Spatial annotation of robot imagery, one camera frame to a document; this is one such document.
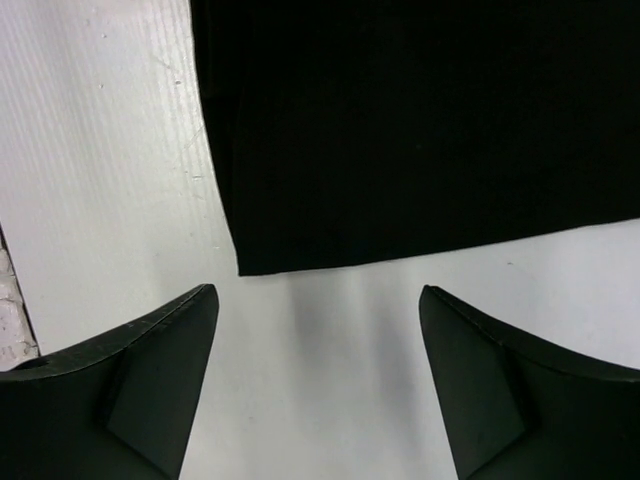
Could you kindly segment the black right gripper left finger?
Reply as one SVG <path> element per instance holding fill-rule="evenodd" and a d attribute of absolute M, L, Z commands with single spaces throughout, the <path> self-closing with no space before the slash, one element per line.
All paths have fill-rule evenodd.
<path fill-rule="evenodd" d="M 218 312 L 199 285 L 2 373 L 2 478 L 179 478 Z"/>

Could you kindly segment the black t-shirt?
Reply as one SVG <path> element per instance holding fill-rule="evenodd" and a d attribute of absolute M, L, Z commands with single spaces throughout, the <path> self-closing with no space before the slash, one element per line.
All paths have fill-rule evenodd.
<path fill-rule="evenodd" d="M 635 1 L 194 1 L 243 276 L 639 215 Z"/>

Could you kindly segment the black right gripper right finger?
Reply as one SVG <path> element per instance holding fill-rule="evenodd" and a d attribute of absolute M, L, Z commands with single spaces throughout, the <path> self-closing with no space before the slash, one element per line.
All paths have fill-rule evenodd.
<path fill-rule="evenodd" d="M 460 479 L 636 479 L 639 372 L 492 318 L 445 290 L 419 301 Z"/>

